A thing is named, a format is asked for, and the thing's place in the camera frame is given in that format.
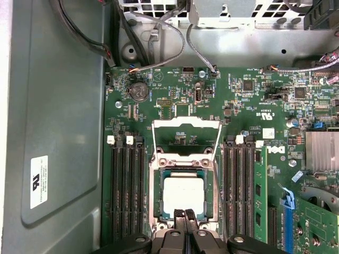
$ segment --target white sticker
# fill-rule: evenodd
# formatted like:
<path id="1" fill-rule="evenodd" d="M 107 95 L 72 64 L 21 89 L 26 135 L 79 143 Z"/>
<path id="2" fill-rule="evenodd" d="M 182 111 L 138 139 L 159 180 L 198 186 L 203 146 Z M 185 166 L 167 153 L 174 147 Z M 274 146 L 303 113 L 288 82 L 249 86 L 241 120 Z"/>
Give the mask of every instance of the white sticker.
<path id="1" fill-rule="evenodd" d="M 47 201 L 48 156 L 31 159 L 31 209 Z"/>
<path id="2" fill-rule="evenodd" d="M 263 139 L 274 139 L 274 128 L 263 128 Z"/>

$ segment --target capacitor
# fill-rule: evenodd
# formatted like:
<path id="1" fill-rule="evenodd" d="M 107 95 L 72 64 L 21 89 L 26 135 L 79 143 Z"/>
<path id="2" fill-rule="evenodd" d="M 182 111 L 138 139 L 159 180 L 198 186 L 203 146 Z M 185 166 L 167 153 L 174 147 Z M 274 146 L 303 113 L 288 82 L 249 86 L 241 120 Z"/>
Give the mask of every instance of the capacitor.
<path id="1" fill-rule="evenodd" d="M 319 245 L 320 245 L 319 239 L 318 239 L 317 237 L 313 237 L 313 238 L 312 238 L 312 244 L 313 244 L 314 246 L 319 246 Z"/>
<path id="2" fill-rule="evenodd" d="M 206 72 L 204 70 L 199 71 L 199 77 L 200 78 L 206 77 Z"/>
<path id="3" fill-rule="evenodd" d="M 333 85 L 339 81 L 339 76 L 334 76 L 332 78 L 327 79 L 326 84 Z"/>
<path id="4" fill-rule="evenodd" d="M 116 108 L 121 108 L 122 107 L 122 102 L 121 101 L 116 101 L 115 102 L 115 107 Z"/>
<path id="5" fill-rule="evenodd" d="M 249 131 L 240 131 L 240 134 L 247 137 L 249 135 Z"/>
<path id="6" fill-rule="evenodd" d="M 288 166 L 295 167 L 296 165 L 297 165 L 297 161 L 296 160 L 289 160 Z"/>
<path id="7" fill-rule="evenodd" d="M 302 228 L 300 226 L 296 228 L 296 233 L 302 235 Z"/>
<path id="8" fill-rule="evenodd" d="M 298 122 L 298 120 L 295 119 L 295 118 L 289 119 L 289 120 L 287 120 L 287 122 L 286 122 L 286 126 L 287 126 L 288 128 L 297 127 L 298 124 L 299 124 L 299 122 Z"/>

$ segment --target motherboard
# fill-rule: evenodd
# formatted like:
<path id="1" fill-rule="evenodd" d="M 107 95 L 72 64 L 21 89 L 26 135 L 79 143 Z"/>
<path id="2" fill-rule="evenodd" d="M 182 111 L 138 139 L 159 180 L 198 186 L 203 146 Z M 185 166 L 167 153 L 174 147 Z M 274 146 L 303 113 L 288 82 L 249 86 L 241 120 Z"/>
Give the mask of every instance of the motherboard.
<path id="1" fill-rule="evenodd" d="M 337 75 L 111 68 L 101 245 L 170 229 L 191 208 L 221 238 L 338 253 Z"/>

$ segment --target cable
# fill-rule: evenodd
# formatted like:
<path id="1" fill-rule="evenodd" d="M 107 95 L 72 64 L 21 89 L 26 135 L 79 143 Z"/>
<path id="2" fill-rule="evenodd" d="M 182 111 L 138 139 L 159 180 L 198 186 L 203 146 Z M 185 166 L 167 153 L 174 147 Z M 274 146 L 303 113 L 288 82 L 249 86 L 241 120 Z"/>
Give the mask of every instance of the cable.
<path id="1" fill-rule="evenodd" d="M 186 7 L 186 1 L 183 1 L 181 3 L 180 6 L 178 6 L 177 8 L 169 11 L 169 12 L 166 12 L 161 18 L 160 20 L 162 21 L 166 21 L 174 16 L 177 16 L 179 15 L 180 13 L 182 13 L 184 11 Z M 156 24 L 153 28 L 153 30 L 159 30 L 161 27 L 161 24 Z M 154 64 L 155 63 L 155 57 L 154 57 L 154 44 L 153 42 L 156 40 L 157 36 L 155 35 L 151 35 L 149 37 L 149 40 L 148 40 L 148 59 L 149 59 L 149 62 L 150 64 Z"/>
<path id="2" fill-rule="evenodd" d="M 126 17 L 123 13 L 123 10 L 120 8 L 119 0 L 114 0 L 115 5 L 117 6 L 117 11 L 119 13 L 122 27 L 125 29 L 125 32 L 130 40 L 132 46 L 134 47 L 141 66 L 149 65 L 149 61 L 144 49 L 144 46 L 141 44 L 139 38 L 134 33 L 133 29 L 128 24 Z"/>
<path id="3" fill-rule="evenodd" d="M 189 26 L 189 28 L 187 29 L 187 34 L 186 34 L 186 39 L 187 39 L 187 44 L 191 47 L 191 49 L 194 51 L 194 53 L 207 65 L 207 67 L 211 70 L 211 72 L 216 72 L 215 68 L 213 67 L 213 65 L 210 63 L 210 61 L 204 57 L 193 45 L 192 41 L 191 41 L 191 31 L 193 28 L 193 24 L 191 24 Z"/>
<path id="4" fill-rule="evenodd" d="M 287 6 L 290 10 L 292 10 L 292 11 L 294 11 L 294 12 L 296 12 L 296 13 L 300 13 L 300 14 L 306 14 L 306 13 L 308 13 L 309 10 L 312 8 L 312 6 L 310 6 L 310 7 L 297 7 L 297 6 L 292 6 L 292 5 L 290 4 L 289 0 L 283 0 L 283 1 L 284 1 L 284 3 L 286 4 L 286 6 Z"/>
<path id="5" fill-rule="evenodd" d="M 81 30 L 74 24 L 72 19 L 68 16 L 66 9 L 64 7 L 63 0 L 49 0 L 49 3 L 60 23 L 74 39 L 79 41 L 82 45 L 87 47 L 92 52 L 105 58 L 109 66 L 113 67 L 115 65 L 109 47 L 103 43 L 91 40 L 83 32 L 81 32 Z"/>
<path id="6" fill-rule="evenodd" d="M 316 71 L 316 70 L 322 70 L 322 69 L 326 69 L 328 67 L 331 67 L 335 64 L 337 64 L 339 62 L 339 58 L 336 59 L 335 61 L 333 62 L 330 62 L 326 65 L 322 65 L 322 66 L 318 66 L 318 67 L 313 67 L 313 68 L 308 68 L 308 69 L 279 69 L 275 66 L 272 66 L 274 67 L 273 69 L 276 70 L 277 72 L 309 72 L 309 71 Z"/>
<path id="7" fill-rule="evenodd" d="M 185 37 L 182 35 L 182 33 L 177 28 L 175 28 L 174 26 L 172 26 L 172 25 L 170 25 L 170 24 L 168 24 L 168 23 L 166 23 L 166 22 L 164 22 L 162 20 L 156 19 L 154 17 L 147 16 L 145 14 L 141 14 L 141 13 L 134 12 L 134 11 L 131 11 L 131 13 L 133 15 L 137 16 L 137 17 L 143 17 L 145 19 L 149 19 L 149 20 L 152 20 L 154 22 L 157 22 L 157 23 L 159 23 L 161 25 L 164 25 L 164 26 L 172 29 L 173 31 L 175 31 L 177 34 L 179 34 L 179 36 L 182 39 L 182 48 L 181 48 L 180 52 L 177 55 L 173 56 L 173 57 L 170 57 L 170 58 L 168 58 L 168 59 L 166 59 L 166 60 L 164 60 L 162 62 L 155 63 L 153 65 L 149 65 L 149 66 L 145 66 L 145 67 L 141 67 L 141 68 L 132 69 L 132 70 L 130 70 L 130 72 L 133 72 L 133 71 L 142 71 L 142 70 L 147 70 L 147 69 L 150 69 L 150 68 L 155 68 L 155 67 L 158 67 L 158 66 L 161 66 L 161 65 L 165 65 L 165 64 L 167 64 L 167 63 L 177 59 L 178 57 L 180 57 L 182 55 L 182 53 L 184 52 L 184 49 L 185 49 L 186 42 L 185 42 Z"/>
<path id="8" fill-rule="evenodd" d="M 119 52 L 120 16 L 115 4 L 111 5 L 110 31 L 110 46 L 113 59 L 117 66 L 121 66 Z"/>

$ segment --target ram slot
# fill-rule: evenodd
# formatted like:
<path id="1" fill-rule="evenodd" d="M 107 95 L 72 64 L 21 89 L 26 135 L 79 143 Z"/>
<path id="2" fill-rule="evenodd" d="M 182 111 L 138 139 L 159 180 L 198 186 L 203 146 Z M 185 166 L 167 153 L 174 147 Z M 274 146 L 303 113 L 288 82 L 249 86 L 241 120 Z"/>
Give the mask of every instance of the ram slot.
<path id="1" fill-rule="evenodd" d="M 226 190 L 227 190 L 227 224 L 228 224 L 228 235 L 236 233 L 236 148 L 227 148 L 227 161 L 226 165 Z"/>
<path id="2" fill-rule="evenodd" d="M 245 166 L 246 166 L 246 148 L 237 148 L 237 234 L 245 234 L 246 210 L 245 210 Z"/>
<path id="3" fill-rule="evenodd" d="M 246 183 L 245 183 L 245 190 L 246 190 L 246 235 L 249 237 L 253 237 L 254 235 L 254 224 L 253 224 L 253 217 L 254 217 L 254 155 L 255 155 L 255 148 L 253 144 L 246 144 Z"/>
<path id="4" fill-rule="evenodd" d="M 122 172 L 122 198 L 123 198 L 123 220 L 122 220 L 122 237 L 131 235 L 131 229 L 133 228 L 131 221 L 131 200 L 132 197 L 132 173 L 134 172 L 134 159 L 135 150 L 133 145 L 126 145 L 125 148 L 125 163 Z"/>
<path id="5" fill-rule="evenodd" d="M 277 236 L 276 236 L 276 229 L 278 227 L 277 224 L 277 218 L 276 218 L 276 207 L 275 206 L 270 206 L 269 210 L 268 210 L 268 231 L 269 233 L 268 235 L 268 244 L 275 246 L 277 245 L 276 240 L 277 240 Z"/>
<path id="6" fill-rule="evenodd" d="M 118 141 L 116 146 L 112 148 L 112 229 L 113 241 L 121 239 L 121 213 L 122 213 L 122 199 L 121 199 L 121 177 L 123 169 L 123 143 Z"/>
<path id="7" fill-rule="evenodd" d="M 142 233 L 142 212 L 143 197 L 145 194 L 144 186 L 144 158 L 145 148 L 143 139 L 136 137 L 134 169 L 132 172 L 132 233 Z"/>

